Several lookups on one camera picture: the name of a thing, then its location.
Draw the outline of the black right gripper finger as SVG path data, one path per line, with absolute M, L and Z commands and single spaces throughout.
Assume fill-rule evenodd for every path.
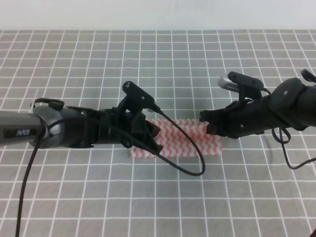
M 222 128 L 222 126 L 214 123 L 209 123 L 207 125 L 206 133 L 211 135 L 227 136 L 227 133 Z
M 203 110 L 199 114 L 199 121 L 207 123 L 227 123 L 229 117 L 225 109 Z

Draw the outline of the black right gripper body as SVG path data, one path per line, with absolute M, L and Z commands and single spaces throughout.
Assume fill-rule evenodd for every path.
M 224 109 L 223 130 L 230 138 L 261 134 L 274 126 L 274 115 L 268 108 L 267 98 L 245 106 L 228 106 Z

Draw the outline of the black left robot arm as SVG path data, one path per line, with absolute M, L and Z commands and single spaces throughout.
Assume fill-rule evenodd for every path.
M 160 128 L 146 120 L 139 106 L 131 107 L 129 99 L 103 110 L 65 106 L 58 99 L 39 98 L 35 102 L 40 106 L 34 106 L 30 113 L 1 111 L 1 145 L 28 142 L 40 149 L 88 149 L 122 144 L 153 154 L 162 150 L 154 140 Z

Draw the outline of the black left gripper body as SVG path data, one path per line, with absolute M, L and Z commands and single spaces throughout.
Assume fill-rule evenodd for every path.
M 93 117 L 93 144 L 122 144 L 126 148 L 141 147 L 146 143 L 146 116 L 141 112 L 111 108 L 98 110 Z

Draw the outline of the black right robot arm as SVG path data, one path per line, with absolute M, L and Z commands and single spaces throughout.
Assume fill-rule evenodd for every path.
M 302 131 L 316 125 L 316 87 L 298 78 L 285 80 L 266 96 L 259 79 L 237 72 L 229 72 L 218 85 L 237 92 L 239 100 L 223 109 L 201 111 L 199 120 L 208 123 L 208 134 L 236 139 L 274 128 Z

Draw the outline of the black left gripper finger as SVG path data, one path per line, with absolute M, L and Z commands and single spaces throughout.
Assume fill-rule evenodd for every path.
M 157 144 L 155 140 L 141 141 L 139 139 L 131 140 L 132 147 L 130 148 L 131 157 L 154 157 L 156 153 L 160 153 L 163 146 Z
M 144 127 L 144 135 L 142 140 L 143 141 L 150 141 L 154 140 L 156 136 L 159 134 L 159 127 L 155 124 L 149 122 L 145 118 L 142 119 L 143 127 Z

